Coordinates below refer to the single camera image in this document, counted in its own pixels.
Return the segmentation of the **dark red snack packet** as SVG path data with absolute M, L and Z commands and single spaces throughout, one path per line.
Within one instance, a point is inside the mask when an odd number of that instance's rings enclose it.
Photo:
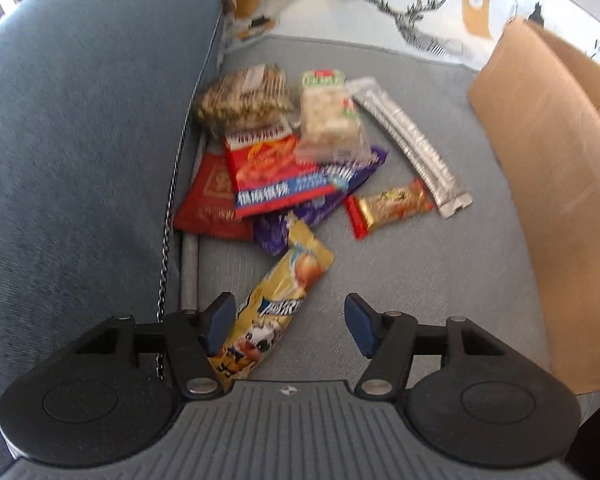
M 237 218 L 234 201 L 224 156 L 205 152 L 173 226 L 189 234 L 252 242 L 252 222 Z

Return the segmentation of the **yellow ice cream cone packet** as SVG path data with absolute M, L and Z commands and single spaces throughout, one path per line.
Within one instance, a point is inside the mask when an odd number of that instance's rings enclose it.
M 235 324 L 209 359 L 220 385 L 249 377 L 282 339 L 306 295 L 334 262 L 334 254 L 294 214 L 287 217 L 288 248 L 239 306 Z

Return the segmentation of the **purple snack packet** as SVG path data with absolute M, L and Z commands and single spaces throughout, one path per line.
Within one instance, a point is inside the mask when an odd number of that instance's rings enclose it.
M 253 220 L 254 241 L 269 255 L 280 255 L 288 246 L 288 214 L 293 214 L 309 228 L 315 228 L 329 217 L 347 196 L 357 191 L 386 162 L 387 157 L 388 151 L 385 148 L 372 145 L 370 159 L 366 164 L 346 162 L 324 166 L 324 174 L 336 184 L 336 191 L 286 209 L 261 214 Z

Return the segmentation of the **rice cracker snack pack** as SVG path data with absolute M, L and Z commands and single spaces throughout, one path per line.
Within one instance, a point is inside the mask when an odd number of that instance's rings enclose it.
M 340 70 L 308 70 L 300 78 L 300 138 L 294 154 L 302 162 L 366 162 L 370 144 Z

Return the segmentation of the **brown seed snack pack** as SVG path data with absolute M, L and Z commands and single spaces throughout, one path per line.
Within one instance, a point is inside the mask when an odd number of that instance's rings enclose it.
M 293 109 L 286 74 L 275 64 L 223 74 L 195 100 L 197 119 L 218 136 L 268 126 Z

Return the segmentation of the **grey deer print cover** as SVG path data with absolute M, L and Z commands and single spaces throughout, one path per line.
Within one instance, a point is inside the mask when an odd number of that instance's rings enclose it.
M 513 18 L 533 18 L 600 65 L 600 0 L 263 0 L 237 51 L 268 35 L 360 44 L 478 70 Z

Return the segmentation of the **silver stick snack packet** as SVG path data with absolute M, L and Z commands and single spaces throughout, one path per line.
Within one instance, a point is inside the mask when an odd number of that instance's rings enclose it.
M 472 204 L 471 194 L 452 174 L 418 125 L 375 78 L 349 80 L 346 88 L 358 106 L 370 114 L 400 148 L 416 174 L 424 181 L 443 219 L 451 218 L 458 210 Z

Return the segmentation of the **red blue snack packet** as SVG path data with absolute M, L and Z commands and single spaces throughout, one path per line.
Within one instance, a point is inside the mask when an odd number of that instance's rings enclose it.
M 239 219 L 296 206 L 338 191 L 315 162 L 296 159 L 299 138 L 286 119 L 230 134 L 223 148 Z

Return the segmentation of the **cardboard box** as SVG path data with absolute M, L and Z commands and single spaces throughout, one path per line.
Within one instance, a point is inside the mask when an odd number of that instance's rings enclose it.
M 553 373 L 600 391 L 600 64 L 524 18 L 468 90 L 538 284 Z

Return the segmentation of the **red gold candy bar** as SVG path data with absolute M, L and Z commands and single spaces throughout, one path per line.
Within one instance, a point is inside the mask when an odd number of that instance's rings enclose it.
M 364 240 L 382 226 L 414 214 L 428 214 L 436 208 L 424 182 L 414 179 L 409 185 L 395 186 L 369 196 L 348 196 L 343 201 L 357 240 Z

